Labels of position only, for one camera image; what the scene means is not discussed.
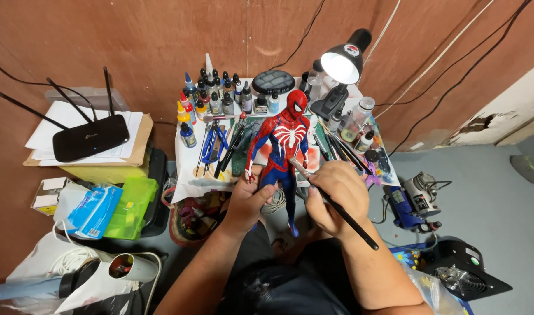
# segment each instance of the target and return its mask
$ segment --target spider-man figure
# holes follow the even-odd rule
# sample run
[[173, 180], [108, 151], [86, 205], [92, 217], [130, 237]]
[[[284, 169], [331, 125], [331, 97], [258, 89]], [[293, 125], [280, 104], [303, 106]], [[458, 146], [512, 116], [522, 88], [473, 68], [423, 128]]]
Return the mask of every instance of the spider-man figure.
[[251, 182], [255, 179], [251, 173], [251, 165], [259, 150], [267, 139], [271, 140], [272, 151], [267, 161], [267, 167], [261, 175], [259, 189], [266, 185], [274, 185], [280, 181], [286, 198], [288, 213], [288, 227], [292, 236], [298, 237], [298, 229], [294, 225], [294, 210], [296, 202], [296, 175], [294, 167], [288, 160], [298, 154], [298, 147], [304, 154], [304, 168], [308, 167], [308, 139], [309, 119], [302, 116], [308, 100], [304, 92], [291, 91], [286, 98], [286, 108], [278, 115], [267, 118], [261, 125], [257, 136], [251, 141], [247, 154], [245, 176]]

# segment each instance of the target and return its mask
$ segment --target router antenna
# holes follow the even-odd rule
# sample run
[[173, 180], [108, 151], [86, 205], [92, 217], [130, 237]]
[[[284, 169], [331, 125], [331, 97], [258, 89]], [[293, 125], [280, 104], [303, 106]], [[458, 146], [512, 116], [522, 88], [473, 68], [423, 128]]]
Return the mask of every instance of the router antenna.
[[56, 125], [57, 127], [63, 129], [63, 130], [66, 130], [68, 129], [67, 127], [65, 127], [64, 125], [61, 125], [60, 123], [54, 121], [53, 119], [43, 115], [42, 113], [40, 113], [39, 111], [36, 111], [35, 109], [33, 108], [30, 108], [30, 107], [27, 107], [26, 105], [20, 103], [19, 101], [13, 99], [12, 97], [9, 97], [7, 95], [5, 95], [4, 93], [0, 92], [0, 97], [4, 98], [5, 100], [11, 102], [12, 104], [14, 105], [18, 105], [20, 106], [21, 108], [25, 109], [26, 111], [29, 111], [30, 113], [36, 115], [36, 116], [39, 116], [45, 120], [47, 120], [48, 122], [52, 123], [53, 125]]
[[52, 86], [55, 90], [57, 90], [57, 92], [59, 92], [59, 94], [61, 94], [62, 97], [65, 98], [65, 100], [66, 100], [67, 102], [70, 103], [70, 105], [72, 105], [72, 106], [73, 106], [73, 107], [74, 107], [74, 108], [75, 108], [75, 109], [82, 115], [82, 117], [84, 117], [84, 119], [86, 119], [86, 121], [87, 121], [88, 123], [93, 123], [93, 121], [91, 121], [90, 118], [88, 118], [88, 116], [86, 116], [86, 114], [84, 114], [84, 112], [81, 111], [80, 108], [78, 108], [78, 106], [76, 106], [76, 104], [73, 102], [73, 100], [70, 99], [70, 98], [69, 98], [69, 97], [68, 97], [68, 96], [61, 90], [61, 88], [60, 88], [57, 84], [55, 84], [55, 82], [53, 82], [52, 79], [50, 79], [50, 78], [48, 78], [48, 77], [45, 78], [45, 79], [47, 80], [47, 82], [49, 82], [49, 84], [51, 84], [51, 86]]
[[111, 102], [111, 89], [109, 88], [109, 75], [107, 74], [107, 67], [103, 66], [103, 76], [106, 78], [107, 100], [109, 101], [109, 114], [115, 115], [113, 111], [113, 103]]

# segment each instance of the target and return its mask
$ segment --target peeling wall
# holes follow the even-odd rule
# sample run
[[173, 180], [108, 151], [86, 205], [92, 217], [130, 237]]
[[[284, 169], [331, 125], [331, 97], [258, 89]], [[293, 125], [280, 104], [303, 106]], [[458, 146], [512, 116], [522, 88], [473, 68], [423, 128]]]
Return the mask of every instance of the peeling wall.
[[534, 68], [459, 127], [443, 144], [492, 144], [533, 117]]

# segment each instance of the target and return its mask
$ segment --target lamp base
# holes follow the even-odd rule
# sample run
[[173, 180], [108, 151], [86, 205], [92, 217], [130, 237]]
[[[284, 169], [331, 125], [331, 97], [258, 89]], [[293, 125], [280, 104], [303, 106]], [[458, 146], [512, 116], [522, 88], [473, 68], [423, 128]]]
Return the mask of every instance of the lamp base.
[[335, 86], [324, 99], [313, 102], [309, 110], [325, 121], [329, 121], [335, 111], [345, 105], [345, 100], [349, 96], [346, 87], [347, 85], [343, 83]]

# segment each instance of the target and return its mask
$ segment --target desk lamp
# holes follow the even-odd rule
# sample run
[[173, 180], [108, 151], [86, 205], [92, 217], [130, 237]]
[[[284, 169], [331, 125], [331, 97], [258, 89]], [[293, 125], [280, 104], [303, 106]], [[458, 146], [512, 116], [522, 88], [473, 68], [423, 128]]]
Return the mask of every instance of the desk lamp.
[[345, 100], [349, 96], [346, 87], [360, 79], [362, 53], [371, 41], [370, 31], [357, 29], [345, 44], [337, 45], [321, 55], [323, 70], [339, 82], [339, 85], [333, 87], [324, 99], [313, 102], [310, 111], [329, 121], [331, 115], [345, 105]]

